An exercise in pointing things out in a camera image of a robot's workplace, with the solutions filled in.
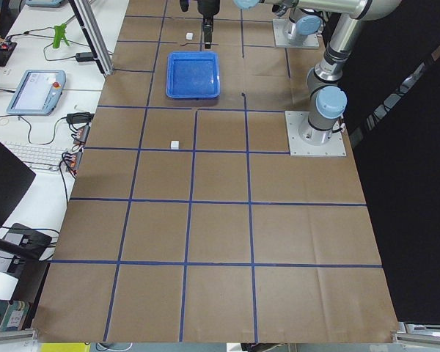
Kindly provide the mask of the teach pendant tablet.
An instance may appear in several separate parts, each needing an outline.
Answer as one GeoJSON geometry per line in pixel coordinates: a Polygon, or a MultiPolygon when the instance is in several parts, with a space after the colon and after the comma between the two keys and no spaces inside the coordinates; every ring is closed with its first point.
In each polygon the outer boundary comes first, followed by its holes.
{"type": "Polygon", "coordinates": [[[7,113],[49,115],[55,109],[65,83],[66,73],[63,70],[26,70],[7,113]]]}

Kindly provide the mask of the blue plastic tray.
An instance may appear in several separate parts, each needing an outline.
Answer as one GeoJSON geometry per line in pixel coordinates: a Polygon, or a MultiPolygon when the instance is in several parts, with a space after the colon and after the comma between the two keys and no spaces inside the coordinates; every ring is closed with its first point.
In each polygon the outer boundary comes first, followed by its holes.
{"type": "Polygon", "coordinates": [[[166,95],[173,99],[211,99],[220,95],[218,54],[174,51],[167,57],[166,95]]]}

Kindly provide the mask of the black monitor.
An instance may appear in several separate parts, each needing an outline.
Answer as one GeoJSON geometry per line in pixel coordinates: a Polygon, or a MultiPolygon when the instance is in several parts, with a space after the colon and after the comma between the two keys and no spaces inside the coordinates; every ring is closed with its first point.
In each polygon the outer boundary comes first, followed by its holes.
{"type": "Polygon", "coordinates": [[[0,225],[17,207],[36,174],[0,142],[0,225]]]}

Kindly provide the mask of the brown paper mat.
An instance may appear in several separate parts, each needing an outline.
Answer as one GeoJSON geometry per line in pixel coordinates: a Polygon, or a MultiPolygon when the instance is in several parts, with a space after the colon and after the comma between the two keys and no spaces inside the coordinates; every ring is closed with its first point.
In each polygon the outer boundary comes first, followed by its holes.
{"type": "Polygon", "coordinates": [[[389,342],[397,328],[352,152],[291,156],[321,49],[223,1],[220,96],[173,100],[199,51],[176,1],[130,1],[33,326],[43,342],[389,342]],[[172,150],[171,141],[180,148],[172,150]]]}

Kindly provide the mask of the green clamp tool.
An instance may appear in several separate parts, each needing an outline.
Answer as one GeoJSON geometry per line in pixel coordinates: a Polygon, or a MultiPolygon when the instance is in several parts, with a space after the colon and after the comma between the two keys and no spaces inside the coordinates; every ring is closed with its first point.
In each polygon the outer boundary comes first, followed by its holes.
{"type": "Polygon", "coordinates": [[[60,48],[61,42],[64,42],[66,46],[70,45],[68,39],[66,38],[66,28],[66,23],[54,26],[54,39],[52,43],[52,48],[60,48]]]}

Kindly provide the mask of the black power adapter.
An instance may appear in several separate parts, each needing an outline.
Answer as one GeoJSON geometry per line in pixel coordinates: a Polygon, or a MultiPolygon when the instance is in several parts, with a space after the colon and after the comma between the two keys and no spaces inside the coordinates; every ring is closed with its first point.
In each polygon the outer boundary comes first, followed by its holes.
{"type": "Polygon", "coordinates": [[[75,59],[77,62],[91,62],[94,60],[94,56],[91,52],[79,52],[76,53],[75,59]]]}

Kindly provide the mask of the white keyboard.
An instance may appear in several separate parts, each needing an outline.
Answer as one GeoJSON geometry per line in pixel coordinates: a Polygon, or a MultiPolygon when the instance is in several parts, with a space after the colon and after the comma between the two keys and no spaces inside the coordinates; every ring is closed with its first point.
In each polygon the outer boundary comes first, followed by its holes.
{"type": "Polygon", "coordinates": [[[62,154],[67,152],[66,149],[18,142],[4,142],[4,146],[36,172],[58,172],[62,154]]]}

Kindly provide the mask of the aluminium frame post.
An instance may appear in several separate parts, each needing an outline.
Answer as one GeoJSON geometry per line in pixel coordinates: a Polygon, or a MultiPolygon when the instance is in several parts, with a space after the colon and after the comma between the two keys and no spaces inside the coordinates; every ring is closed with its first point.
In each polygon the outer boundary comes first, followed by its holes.
{"type": "Polygon", "coordinates": [[[73,13],[87,40],[93,59],[104,77],[110,76],[114,65],[109,56],[91,5],[87,0],[69,0],[73,13]]]}

